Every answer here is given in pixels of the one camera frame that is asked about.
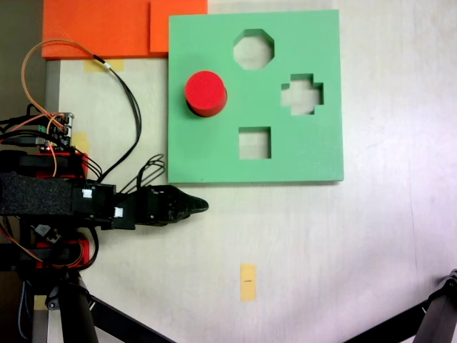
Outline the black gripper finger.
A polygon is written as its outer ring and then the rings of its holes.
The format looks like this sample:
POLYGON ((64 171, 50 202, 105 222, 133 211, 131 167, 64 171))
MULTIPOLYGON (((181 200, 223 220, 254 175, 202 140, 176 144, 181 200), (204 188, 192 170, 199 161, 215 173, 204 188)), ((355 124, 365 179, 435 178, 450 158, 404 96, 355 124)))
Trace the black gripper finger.
POLYGON ((209 209, 209 203, 201 198, 184 193, 174 186, 166 190, 166 223, 177 223, 209 209))

